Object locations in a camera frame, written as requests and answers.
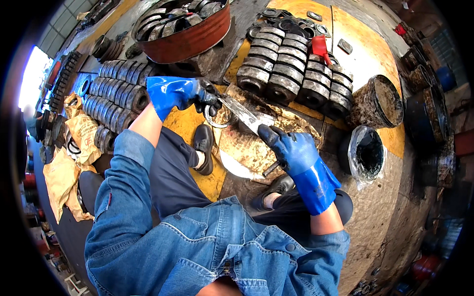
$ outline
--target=wall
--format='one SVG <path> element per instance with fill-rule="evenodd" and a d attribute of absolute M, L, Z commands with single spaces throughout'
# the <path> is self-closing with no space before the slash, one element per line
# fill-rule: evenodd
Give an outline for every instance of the wall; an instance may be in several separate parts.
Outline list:
<path fill-rule="evenodd" d="M 41 38 L 36 44 L 39 49 L 54 59 L 69 34 L 79 23 L 76 20 L 80 12 L 87 12 L 98 0 L 65 0 L 51 17 Z"/>

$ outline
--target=blue rubber glove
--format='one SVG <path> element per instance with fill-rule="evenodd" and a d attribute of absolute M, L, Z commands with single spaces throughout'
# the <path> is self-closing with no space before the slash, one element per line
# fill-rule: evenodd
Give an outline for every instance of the blue rubber glove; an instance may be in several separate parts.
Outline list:
<path fill-rule="evenodd" d="M 308 133 L 285 133 L 275 126 L 260 125 L 258 135 L 275 152 L 281 168 L 293 179 L 311 215 L 326 211 L 341 183 L 326 166 Z"/>
<path fill-rule="evenodd" d="M 202 113 L 206 105 L 211 105 L 209 114 L 214 117 L 222 107 L 218 100 L 219 91 L 207 79 L 155 76 L 146 79 L 146 90 L 161 121 L 170 114 L 173 107 L 185 110 L 192 104 Z"/>

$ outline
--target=plastic bag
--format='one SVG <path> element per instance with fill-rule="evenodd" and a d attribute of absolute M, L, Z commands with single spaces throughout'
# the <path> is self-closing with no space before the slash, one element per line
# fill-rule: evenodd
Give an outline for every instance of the plastic bag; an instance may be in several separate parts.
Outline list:
<path fill-rule="evenodd" d="M 358 126 L 352 131 L 347 159 L 357 190 L 372 184 L 377 178 L 383 178 L 386 157 L 387 148 L 373 128 Z"/>

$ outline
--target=blue container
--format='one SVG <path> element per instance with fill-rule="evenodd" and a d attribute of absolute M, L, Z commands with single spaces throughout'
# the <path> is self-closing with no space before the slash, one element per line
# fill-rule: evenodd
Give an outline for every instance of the blue container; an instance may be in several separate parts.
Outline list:
<path fill-rule="evenodd" d="M 448 66 L 444 66 L 436 70 L 436 75 L 439 78 L 439 82 L 441 82 L 444 92 L 452 90 L 457 85 L 456 77 Z"/>

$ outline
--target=black leather shoe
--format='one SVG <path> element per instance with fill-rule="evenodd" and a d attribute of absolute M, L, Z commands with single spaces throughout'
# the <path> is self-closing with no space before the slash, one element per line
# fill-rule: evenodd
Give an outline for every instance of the black leather shoe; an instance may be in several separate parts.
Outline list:
<path fill-rule="evenodd" d="M 283 195 L 292 190 L 294 187 L 295 182 L 293 182 L 293 179 L 290 176 L 287 174 L 281 175 L 273 180 L 267 191 L 258 195 L 252 200 L 252 207 L 259 211 L 271 211 L 272 209 L 265 207 L 264 198 L 270 193 L 279 193 Z"/>
<path fill-rule="evenodd" d="M 203 152 L 206 156 L 201 167 L 194 170 L 203 176 L 210 175 L 214 169 L 211 156 L 212 145 L 214 144 L 214 134 L 212 133 L 212 129 L 207 125 L 199 125 L 196 128 L 192 142 L 194 143 L 194 149 Z"/>

